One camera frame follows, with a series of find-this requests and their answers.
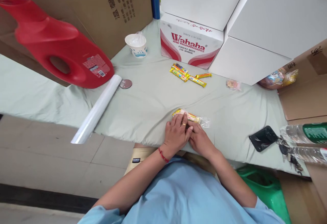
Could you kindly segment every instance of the barcode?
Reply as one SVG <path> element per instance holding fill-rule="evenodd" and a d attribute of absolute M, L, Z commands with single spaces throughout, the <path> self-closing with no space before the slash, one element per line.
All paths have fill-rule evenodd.
<path fill-rule="evenodd" d="M 105 76 L 105 73 L 103 72 L 103 71 L 98 71 L 98 74 L 100 74 L 102 77 L 104 77 Z"/>

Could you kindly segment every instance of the paper cup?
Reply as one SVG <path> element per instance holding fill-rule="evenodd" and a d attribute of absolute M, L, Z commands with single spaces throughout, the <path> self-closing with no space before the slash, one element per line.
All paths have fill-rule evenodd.
<path fill-rule="evenodd" d="M 132 55 L 136 58 L 144 58 L 147 55 L 146 38 L 142 34 L 130 34 L 125 37 Z"/>

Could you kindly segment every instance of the snack package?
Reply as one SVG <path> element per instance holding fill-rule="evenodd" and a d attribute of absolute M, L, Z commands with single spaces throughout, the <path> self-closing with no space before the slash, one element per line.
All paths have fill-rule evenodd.
<path fill-rule="evenodd" d="M 206 117 L 198 117 L 195 116 L 192 113 L 187 112 L 185 109 L 183 108 L 178 108 L 173 114 L 172 116 L 175 116 L 176 114 L 184 114 L 187 113 L 187 119 L 193 122 L 196 122 L 198 124 L 201 125 L 202 128 L 209 128 L 210 127 L 210 119 L 206 118 Z"/>
<path fill-rule="evenodd" d="M 205 73 L 205 74 L 198 74 L 195 75 L 196 78 L 200 79 L 200 78 L 206 78 L 206 77 L 212 77 L 211 73 Z"/>
<path fill-rule="evenodd" d="M 183 72 L 188 73 L 188 70 L 186 70 L 185 68 L 183 68 L 183 67 L 182 67 L 180 64 L 178 64 L 177 62 L 174 63 L 174 64 L 171 66 L 171 68 L 173 68 L 173 67 L 177 67 L 177 68 L 179 68 L 180 70 L 182 70 Z"/>
<path fill-rule="evenodd" d="M 200 79 L 197 79 L 197 78 L 195 78 L 195 77 L 193 77 L 193 76 L 189 76 L 189 79 L 191 80 L 191 81 L 193 81 L 194 83 L 197 83 L 198 85 L 201 85 L 203 88 L 207 85 L 207 83 L 205 83 L 205 82 L 203 82 L 202 80 L 200 80 Z"/>
<path fill-rule="evenodd" d="M 231 90 L 241 91 L 241 83 L 233 79 L 226 80 L 226 87 L 230 88 Z"/>
<path fill-rule="evenodd" d="M 181 73 L 180 71 L 178 71 L 175 68 L 172 68 L 170 70 L 170 72 L 173 73 L 175 76 L 179 77 L 184 82 L 186 82 L 188 80 L 189 76 L 190 76 L 189 74 L 185 74 L 184 72 Z"/>
<path fill-rule="evenodd" d="M 288 73 L 282 67 L 264 79 L 260 80 L 258 84 L 270 90 L 280 89 L 294 83 L 298 73 L 298 69 Z"/>

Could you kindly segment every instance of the light blue shirt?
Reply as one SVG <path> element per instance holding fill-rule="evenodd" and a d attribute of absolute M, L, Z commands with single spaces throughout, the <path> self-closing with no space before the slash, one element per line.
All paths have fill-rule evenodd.
<path fill-rule="evenodd" d="M 92 208 L 78 224 L 121 223 L 284 223 L 258 198 L 243 208 L 212 174 L 174 157 L 157 174 L 128 214 Z"/>

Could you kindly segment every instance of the hand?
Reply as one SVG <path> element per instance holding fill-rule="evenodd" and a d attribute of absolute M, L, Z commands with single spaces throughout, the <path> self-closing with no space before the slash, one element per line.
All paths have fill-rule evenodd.
<path fill-rule="evenodd" d="M 187 113 L 177 114 L 171 122 L 166 123 L 165 141 L 160 147 L 165 158 L 171 159 L 176 152 L 181 150 L 187 143 L 192 133 L 193 126 L 190 126 L 187 131 Z"/>
<path fill-rule="evenodd" d="M 193 126 L 193 132 L 190 136 L 190 144 L 194 151 L 196 151 L 201 156 L 209 160 L 211 155 L 218 151 L 217 148 L 212 144 L 207 133 L 202 129 L 202 127 L 195 122 L 187 121 L 189 126 Z"/>

